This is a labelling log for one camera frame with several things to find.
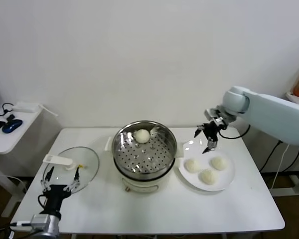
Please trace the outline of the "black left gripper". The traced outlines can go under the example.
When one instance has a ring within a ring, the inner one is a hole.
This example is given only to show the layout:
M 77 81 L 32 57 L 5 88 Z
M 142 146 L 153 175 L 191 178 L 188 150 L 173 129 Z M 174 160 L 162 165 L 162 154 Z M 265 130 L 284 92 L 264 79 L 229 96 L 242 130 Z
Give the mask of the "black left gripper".
M 51 185 L 49 184 L 51 176 L 53 174 L 54 166 L 49 171 L 44 171 L 43 178 L 40 183 L 43 187 L 42 197 L 46 198 L 46 203 L 42 206 L 43 211 L 41 214 L 48 214 L 53 216 L 60 216 L 60 209 L 64 199 L 69 198 L 72 195 L 72 190 L 77 189 L 80 186 L 79 167 L 77 167 L 74 180 L 71 184 L 67 185 Z

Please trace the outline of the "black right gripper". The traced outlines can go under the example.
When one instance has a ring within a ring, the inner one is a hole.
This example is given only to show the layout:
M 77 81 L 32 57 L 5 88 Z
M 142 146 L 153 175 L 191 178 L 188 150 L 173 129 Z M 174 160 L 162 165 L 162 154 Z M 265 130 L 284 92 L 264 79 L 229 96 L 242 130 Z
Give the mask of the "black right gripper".
M 218 143 L 218 126 L 215 122 L 204 123 L 197 126 L 194 137 L 197 137 L 201 132 L 204 133 L 207 139 L 207 147 L 204 149 L 203 154 L 214 151 Z

